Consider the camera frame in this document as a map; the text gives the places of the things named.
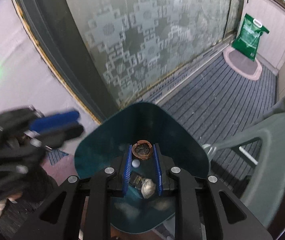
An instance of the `white wall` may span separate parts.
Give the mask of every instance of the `white wall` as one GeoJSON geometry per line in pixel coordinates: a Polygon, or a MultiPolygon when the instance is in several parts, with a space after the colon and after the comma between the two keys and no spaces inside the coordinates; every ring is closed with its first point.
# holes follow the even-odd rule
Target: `white wall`
{"type": "MultiPolygon", "coordinates": [[[[29,105],[44,114],[77,109],[86,134],[98,126],[42,60],[12,0],[0,0],[0,112],[29,105]]],[[[68,143],[63,150],[74,154],[79,142],[68,143]]]]}
{"type": "Polygon", "coordinates": [[[270,31],[260,38],[258,60],[278,72],[285,62],[285,9],[273,0],[245,0],[238,33],[246,13],[270,31]]]}

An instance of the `white ball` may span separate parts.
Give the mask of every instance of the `white ball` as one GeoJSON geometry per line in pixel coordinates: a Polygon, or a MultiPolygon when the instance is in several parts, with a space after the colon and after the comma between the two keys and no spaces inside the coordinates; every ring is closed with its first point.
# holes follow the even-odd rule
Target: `white ball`
{"type": "Polygon", "coordinates": [[[134,159],[131,164],[134,168],[138,168],[140,165],[140,161],[138,159],[134,159]]]}

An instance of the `silver bolt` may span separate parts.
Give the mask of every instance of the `silver bolt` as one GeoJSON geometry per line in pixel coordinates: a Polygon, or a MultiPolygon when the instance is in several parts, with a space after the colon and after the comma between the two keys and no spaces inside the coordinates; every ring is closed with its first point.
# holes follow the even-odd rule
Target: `silver bolt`
{"type": "Polygon", "coordinates": [[[78,180],[78,178],[76,176],[70,176],[68,178],[68,182],[69,183],[75,183],[78,180]]]}
{"type": "Polygon", "coordinates": [[[42,117],[41,113],[39,113],[39,112],[35,112],[35,114],[36,114],[36,116],[39,117],[39,118],[42,117]]]}
{"type": "Polygon", "coordinates": [[[178,167],[172,167],[172,168],[171,168],[171,172],[172,172],[172,173],[179,173],[180,171],[181,171],[181,169],[178,168],[178,167]]]}
{"type": "Polygon", "coordinates": [[[41,146],[41,141],[37,140],[37,139],[31,139],[30,140],[30,144],[34,145],[35,147],[40,147],[41,146]]]}
{"type": "Polygon", "coordinates": [[[105,172],[107,174],[112,174],[114,171],[115,171],[115,169],[113,167],[108,167],[108,168],[105,169],[105,172]]]}
{"type": "Polygon", "coordinates": [[[23,165],[17,165],[16,166],[16,171],[20,174],[27,174],[28,173],[28,168],[23,165]]]}
{"type": "Polygon", "coordinates": [[[209,176],[208,180],[212,183],[216,183],[218,181],[217,177],[215,177],[215,176],[209,176]]]}
{"type": "Polygon", "coordinates": [[[30,130],[27,130],[24,132],[25,135],[27,135],[28,137],[30,138],[34,138],[36,137],[37,135],[39,135],[39,133],[35,132],[35,131],[30,131],[30,130]]]}

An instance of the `white handle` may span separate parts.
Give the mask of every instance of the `white handle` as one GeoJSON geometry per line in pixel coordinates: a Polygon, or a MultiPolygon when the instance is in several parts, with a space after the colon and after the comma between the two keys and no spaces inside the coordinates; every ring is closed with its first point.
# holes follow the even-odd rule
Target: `white handle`
{"type": "Polygon", "coordinates": [[[258,27],[261,28],[262,27],[262,23],[260,21],[258,21],[257,19],[253,19],[253,23],[258,27]]]}

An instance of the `pink mat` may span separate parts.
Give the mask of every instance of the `pink mat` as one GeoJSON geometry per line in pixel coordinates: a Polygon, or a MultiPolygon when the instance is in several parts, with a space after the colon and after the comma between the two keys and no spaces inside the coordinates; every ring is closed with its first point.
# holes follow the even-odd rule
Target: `pink mat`
{"type": "Polygon", "coordinates": [[[72,155],[61,158],[54,165],[51,165],[50,160],[47,158],[41,166],[49,176],[54,178],[58,185],[62,184],[71,175],[78,176],[75,169],[74,156],[72,155]]]}
{"type": "Polygon", "coordinates": [[[253,62],[231,46],[224,49],[223,57],[229,67],[243,77],[253,81],[257,81],[260,78],[262,66],[257,59],[253,62]]]}

